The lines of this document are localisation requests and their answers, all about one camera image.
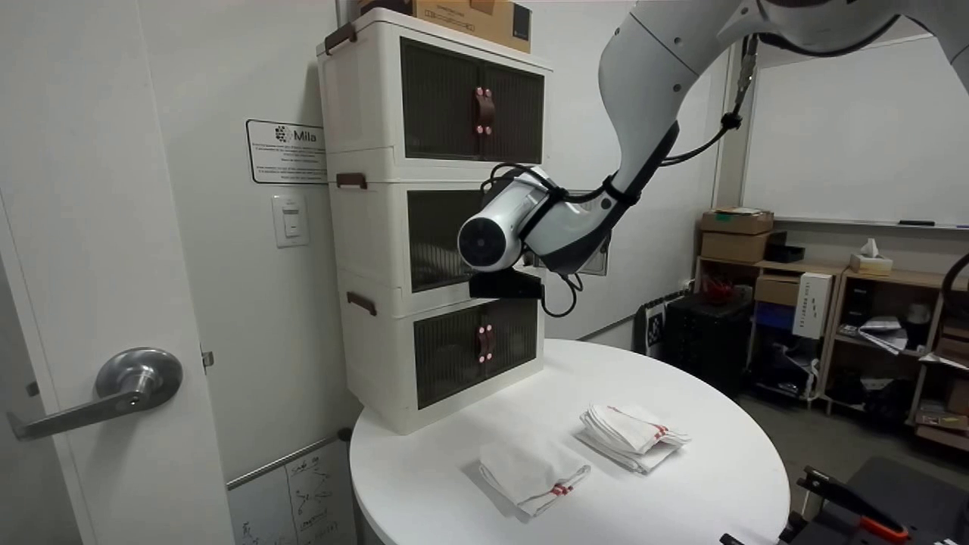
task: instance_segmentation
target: door handle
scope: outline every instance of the door handle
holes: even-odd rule
[[[16,439],[43,439],[65,434],[75,428],[92,428],[96,420],[111,420],[131,411],[147,411],[173,400],[182,388],[182,363],[162,349],[128,349],[107,360],[96,372],[96,400],[51,419],[24,425],[18,416],[6,411]]]

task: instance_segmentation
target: label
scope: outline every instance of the label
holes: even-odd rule
[[[246,122],[248,167],[256,186],[328,182],[325,130],[313,125]]]

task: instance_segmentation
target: floor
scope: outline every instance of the floor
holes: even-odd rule
[[[849,482],[869,456],[891,456],[936,475],[969,494],[969,455],[911,439],[904,431],[886,431],[854,416],[825,416],[798,403],[736,398],[736,403],[767,431],[775,441],[789,482],[805,466],[817,466]]]

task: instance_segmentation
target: white cabinet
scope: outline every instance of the white cabinet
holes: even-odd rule
[[[538,306],[471,299],[457,226],[498,161],[551,163],[555,75],[384,10],[317,62],[349,389],[407,434],[538,370]]]

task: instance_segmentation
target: robotic arm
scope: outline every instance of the robotic arm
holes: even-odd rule
[[[942,41],[969,89],[969,0],[639,0],[600,56],[616,171],[575,196],[535,170],[505,170],[495,196],[457,232],[466,266],[502,272],[526,250],[551,272],[575,272],[666,161],[684,94],[727,44],[770,36],[805,53],[844,53],[898,16]]]

